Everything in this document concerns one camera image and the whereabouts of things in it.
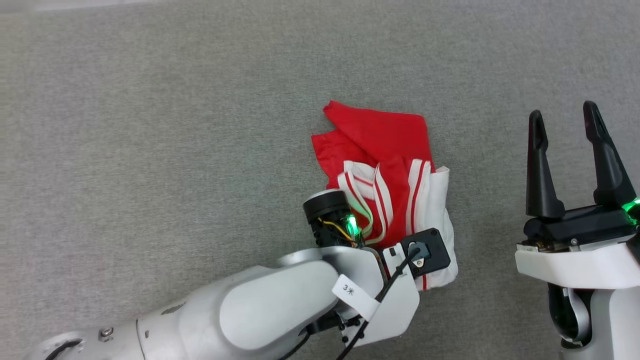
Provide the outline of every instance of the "red cloth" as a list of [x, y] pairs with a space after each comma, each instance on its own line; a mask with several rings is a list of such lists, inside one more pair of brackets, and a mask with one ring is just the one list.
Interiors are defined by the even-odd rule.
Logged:
[[[377, 192], [378, 202], [390, 198], [387, 201], [390, 204], [384, 204], [381, 207], [382, 214], [379, 214], [376, 201], [365, 200], [374, 218], [369, 238], [383, 234], [376, 247], [395, 245], [407, 235], [406, 224], [412, 221], [412, 218], [407, 219], [404, 215], [408, 203], [412, 202], [409, 199], [408, 181], [412, 161], [432, 161], [424, 118], [420, 115], [350, 108], [336, 101], [330, 101], [324, 107], [324, 114], [336, 130], [314, 135], [311, 140], [318, 163], [329, 177], [327, 188], [339, 188], [337, 177], [345, 172], [345, 161], [365, 163], [375, 168], [377, 175], [372, 185]], [[435, 171], [433, 162], [431, 171]], [[358, 224], [367, 222], [358, 213], [356, 216]]]

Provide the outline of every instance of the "screw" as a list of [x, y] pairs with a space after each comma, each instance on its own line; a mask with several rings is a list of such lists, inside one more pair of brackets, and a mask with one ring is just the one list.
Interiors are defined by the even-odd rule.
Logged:
[[100, 336], [102, 336], [103, 338], [109, 336], [113, 334], [113, 328], [112, 327], [106, 327], [102, 330], [100, 330]]

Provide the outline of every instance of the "gray fabric surface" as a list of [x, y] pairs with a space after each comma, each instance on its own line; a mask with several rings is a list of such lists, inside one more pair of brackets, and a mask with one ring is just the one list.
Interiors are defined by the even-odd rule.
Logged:
[[[460, 274], [353, 359], [553, 359], [545, 284], [518, 275], [527, 118], [568, 208], [592, 203], [582, 102], [640, 188], [637, 1], [216, 1], [6, 15], [1, 357], [117, 323], [312, 246], [322, 107], [426, 116], [451, 168]], [[296, 359], [330, 359], [336, 332]]]

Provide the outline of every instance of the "white label tag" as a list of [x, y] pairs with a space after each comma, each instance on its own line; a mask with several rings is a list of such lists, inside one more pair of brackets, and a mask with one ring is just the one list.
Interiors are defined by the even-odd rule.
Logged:
[[376, 313], [378, 306], [380, 306], [376, 299], [369, 296], [366, 291], [344, 274], [338, 277], [338, 281], [335, 282], [331, 291], [340, 300], [358, 311], [367, 321], [371, 321], [373, 314]]

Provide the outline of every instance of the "folded clothing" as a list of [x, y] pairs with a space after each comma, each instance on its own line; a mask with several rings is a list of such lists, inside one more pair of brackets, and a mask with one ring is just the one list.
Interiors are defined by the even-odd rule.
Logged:
[[416, 279], [416, 287], [426, 290], [453, 281], [458, 265], [445, 208], [449, 169], [433, 166], [424, 118], [335, 101], [324, 113], [336, 130], [312, 136], [316, 158], [329, 177], [327, 188], [346, 193], [365, 244], [384, 249], [435, 227], [451, 264]]

